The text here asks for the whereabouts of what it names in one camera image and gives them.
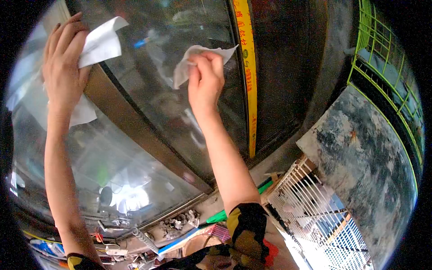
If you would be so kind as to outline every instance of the glass door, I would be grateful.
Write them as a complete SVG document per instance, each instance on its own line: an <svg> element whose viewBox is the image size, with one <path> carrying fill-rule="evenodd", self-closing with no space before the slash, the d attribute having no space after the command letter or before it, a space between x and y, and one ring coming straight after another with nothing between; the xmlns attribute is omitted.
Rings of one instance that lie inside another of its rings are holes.
<svg viewBox="0 0 432 270"><path fill-rule="evenodd" d="M63 1L55 2L34 28L17 60L6 99L14 134L13 172L7 179L10 195L16 204L51 224L54 223L44 187L48 98L43 89L41 64L43 48L52 27L68 17L64 8ZM97 72L92 76L90 81L105 79L111 83ZM92 93L97 89L86 91ZM185 173L189 177L183 177L181 173L172 172L124 133L101 109L90 101L88 104L96 119L72 126L67 148L80 208L90 233L98 227L98 220L106 226L124 228L145 224L202 194L192 185L199 179L191 174ZM116 106L111 104L111 108L114 113L129 114L123 110L121 102ZM151 133L144 132L139 136L147 138ZM156 146L152 151L157 152L157 144L161 142L154 142ZM116 230L106 236L117 237L125 232L127 230Z"/></svg>
<svg viewBox="0 0 432 270"><path fill-rule="evenodd" d="M172 87L173 70L192 45L228 49L236 45L223 0L67 1L82 11L91 29L121 16L117 31L122 56L102 65L129 102L202 179L213 178L206 142L187 99L187 83ZM246 99L236 54L224 67L226 84L218 107L240 153L248 156Z"/></svg>

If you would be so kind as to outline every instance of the forearm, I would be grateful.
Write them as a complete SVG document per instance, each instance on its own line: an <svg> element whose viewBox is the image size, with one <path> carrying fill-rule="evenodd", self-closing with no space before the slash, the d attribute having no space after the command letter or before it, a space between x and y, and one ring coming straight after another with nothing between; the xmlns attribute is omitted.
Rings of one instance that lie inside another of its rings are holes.
<svg viewBox="0 0 432 270"><path fill-rule="evenodd" d="M75 181L66 152L68 116L48 115L45 145L45 187L51 213L57 228L68 226L79 218Z"/></svg>
<svg viewBox="0 0 432 270"><path fill-rule="evenodd" d="M45 187L48 203L66 254L83 253L100 262L80 215L75 181L65 145L68 131L68 116L48 115L45 145Z"/></svg>
<svg viewBox="0 0 432 270"><path fill-rule="evenodd" d="M219 114L215 113L201 121L200 127L227 214L239 203L259 203L258 189Z"/></svg>

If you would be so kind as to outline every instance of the metal spring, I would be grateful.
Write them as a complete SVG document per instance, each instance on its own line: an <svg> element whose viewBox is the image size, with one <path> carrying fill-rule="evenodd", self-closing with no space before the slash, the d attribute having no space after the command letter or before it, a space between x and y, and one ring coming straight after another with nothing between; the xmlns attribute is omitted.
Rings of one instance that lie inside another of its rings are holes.
<svg viewBox="0 0 432 270"><path fill-rule="evenodd" d="M142 231L140 231L137 227L132 229L132 234L136 236L139 240L144 242L154 253L159 255L159 248L156 247L155 243L148 238Z"/></svg>

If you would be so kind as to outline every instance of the hand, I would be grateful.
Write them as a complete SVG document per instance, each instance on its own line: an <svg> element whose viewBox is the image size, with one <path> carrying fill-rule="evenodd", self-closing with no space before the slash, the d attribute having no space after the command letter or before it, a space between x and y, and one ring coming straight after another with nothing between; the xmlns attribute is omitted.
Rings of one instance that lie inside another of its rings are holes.
<svg viewBox="0 0 432 270"><path fill-rule="evenodd" d="M189 68L189 103L198 124L218 115L217 102L225 84L223 58L211 51L193 54L189 61L197 66Z"/></svg>
<svg viewBox="0 0 432 270"><path fill-rule="evenodd" d="M88 29L72 16L62 26L57 24L44 49L43 76L49 99L49 114L69 120L87 84L91 66L78 69Z"/></svg>

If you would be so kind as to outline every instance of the tissue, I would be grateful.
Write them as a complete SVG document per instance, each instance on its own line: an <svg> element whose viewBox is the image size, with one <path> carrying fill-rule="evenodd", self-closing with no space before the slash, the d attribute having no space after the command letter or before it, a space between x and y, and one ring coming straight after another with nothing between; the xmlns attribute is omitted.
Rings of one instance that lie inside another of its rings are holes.
<svg viewBox="0 0 432 270"><path fill-rule="evenodd" d="M121 55L121 46L115 33L129 25L122 17L115 17L91 31L79 56L78 67L86 67Z"/></svg>
<svg viewBox="0 0 432 270"><path fill-rule="evenodd" d="M115 31L127 25L129 24L125 19L117 16L91 31L86 37L83 51L79 56L78 67L86 67L120 56L121 46ZM83 94L72 113L69 127L85 124L96 118L92 104Z"/></svg>
<svg viewBox="0 0 432 270"><path fill-rule="evenodd" d="M174 76L173 76L174 89L179 89L180 85L182 85L184 82L186 82L189 79L187 65L190 64L188 58L191 54L200 54L203 51L212 51L223 57L223 64L225 65L226 62L228 62L228 60L231 58L231 56L233 55L237 47L238 44L234 48L228 50L223 50L221 48L209 49L201 45L194 45L189 47L189 49L187 49L187 51L184 53L183 59L175 66Z"/></svg>

